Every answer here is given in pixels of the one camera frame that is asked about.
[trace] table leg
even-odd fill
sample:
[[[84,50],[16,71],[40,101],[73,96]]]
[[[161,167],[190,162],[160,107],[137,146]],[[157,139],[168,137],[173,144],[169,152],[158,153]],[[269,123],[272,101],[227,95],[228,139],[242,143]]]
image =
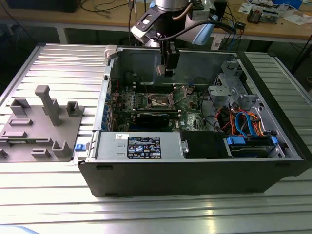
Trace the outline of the table leg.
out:
[[[225,37],[225,34],[215,34],[213,37],[214,37],[214,40],[210,49],[218,50],[221,45],[222,39]]]
[[[68,39],[65,33],[65,28],[63,28],[60,25],[56,26],[57,32],[58,32],[58,38],[61,44],[68,44]]]

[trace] sticker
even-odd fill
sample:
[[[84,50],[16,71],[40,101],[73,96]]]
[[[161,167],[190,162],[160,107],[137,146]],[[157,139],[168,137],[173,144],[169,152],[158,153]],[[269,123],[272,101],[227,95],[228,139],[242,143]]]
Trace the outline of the sticker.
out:
[[[129,134],[116,134],[116,140],[127,140]]]
[[[127,155],[129,159],[161,159],[160,138],[128,137]]]

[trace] green circuit board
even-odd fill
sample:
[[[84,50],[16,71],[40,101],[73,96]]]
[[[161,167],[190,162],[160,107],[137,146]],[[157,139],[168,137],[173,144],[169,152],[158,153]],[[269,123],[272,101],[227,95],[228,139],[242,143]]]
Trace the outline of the green circuit board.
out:
[[[183,86],[169,94],[138,93],[134,90],[121,90],[114,109],[115,126],[117,131],[140,131],[136,125],[136,113],[174,112],[175,116],[169,120],[165,128],[156,129],[161,132],[180,132],[181,130],[207,130],[200,111],[201,92],[196,88]]]

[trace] barcode sticker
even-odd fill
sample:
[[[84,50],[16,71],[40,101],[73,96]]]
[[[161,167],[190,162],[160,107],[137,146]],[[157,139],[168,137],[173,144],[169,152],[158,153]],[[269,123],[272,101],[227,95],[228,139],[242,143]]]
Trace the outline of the barcode sticker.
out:
[[[116,134],[116,140],[127,140],[129,134]]]

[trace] computer components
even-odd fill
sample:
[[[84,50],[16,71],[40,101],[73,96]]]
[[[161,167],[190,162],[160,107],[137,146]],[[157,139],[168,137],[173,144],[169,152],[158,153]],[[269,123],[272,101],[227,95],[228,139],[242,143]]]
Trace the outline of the computer components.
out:
[[[270,56],[180,52],[172,78],[156,75],[158,50],[116,48],[108,58],[112,98],[99,102],[78,164],[93,195],[263,192],[309,168],[308,147],[258,73],[266,69],[251,62]],[[97,130],[103,115],[113,128]]]

